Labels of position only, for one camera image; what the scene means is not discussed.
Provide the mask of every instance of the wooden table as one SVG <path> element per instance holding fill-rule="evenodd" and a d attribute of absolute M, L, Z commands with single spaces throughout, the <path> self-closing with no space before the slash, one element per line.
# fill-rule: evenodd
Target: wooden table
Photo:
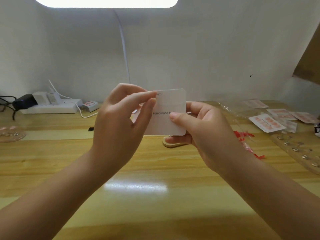
<path fill-rule="evenodd" d="M 271 109 L 287 108 L 264 101 Z M 233 117 L 226 116 L 234 130 Z M 0 125 L 18 125 L 27 136 L 0 143 L 0 208 L 16 200 L 86 152 L 95 118 L 76 114 L 0 113 Z M 265 162 L 320 196 L 320 176 L 308 172 L 250 121 L 247 140 Z M 300 123 L 300 132 L 311 125 Z M 132 160 L 94 193 L 56 239 L 280 239 L 191 146 L 168 149 L 159 136 L 144 137 Z"/>

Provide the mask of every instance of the gray wall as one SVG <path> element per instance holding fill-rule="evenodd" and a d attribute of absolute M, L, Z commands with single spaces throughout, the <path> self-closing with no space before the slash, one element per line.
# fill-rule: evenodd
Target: gray wall
<path fill-rule="evenodd" d="M 50 9 L 34 0 L 1 0 L 0 8 L 4 30 L 11 16 L 24 28 L 1 30 L 12 56 L 0 54 L 1 79 L 15 80 L 0 92 L 43 90 L 50 78 L 66 96 L 102 101 L 127 81 L 111 10 Z M 170 9 L 117 12 L 134 84 L 185 88 L 188 100 L 280 99 L 320 113 L 320 86 L 291 77 L 320 21 L 320 0 L 179 0 Z"/>

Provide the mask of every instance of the person's right hand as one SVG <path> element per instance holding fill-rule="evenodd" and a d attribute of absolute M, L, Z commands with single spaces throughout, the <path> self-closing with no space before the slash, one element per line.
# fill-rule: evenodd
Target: person's right hand
<path fill-rule="evenodd" d="M 186 111 L 192 114 L 171 113 L 170 119 L 185 128 L 187 134 L 168 137 L 167 143 L 193 144 L 214 171 L 216 159 L 235 158 L 246 153 L 220 109 L 201 102 L 187 102 Z"/>

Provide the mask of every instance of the white power strip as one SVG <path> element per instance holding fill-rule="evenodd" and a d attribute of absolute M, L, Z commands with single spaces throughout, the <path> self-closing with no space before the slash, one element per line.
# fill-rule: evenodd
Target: white power strip
<path fill-rule="evenodd" d="M 78 111 L 75 103 L 81 107 L 81 99 L 62 99 L 60 105 L 35 105 L 28 109 L 21 109 L 23 114 L 74 114 Z"/>

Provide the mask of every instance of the card held in hands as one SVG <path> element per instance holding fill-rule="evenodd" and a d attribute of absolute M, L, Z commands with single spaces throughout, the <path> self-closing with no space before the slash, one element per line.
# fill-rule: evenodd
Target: card held in hands
<path fill-rule="evenodd" d="M 170 120 L 170 113 L 186 113 L 186 91 L 184 89 L 172 89 L 158 91 L 157 102 L 153 109 L 150 123 L 145 135 L 183 136 L 186 129 L 177 126 Z M 133 115 L 135 122 L 140 111 Z"/>

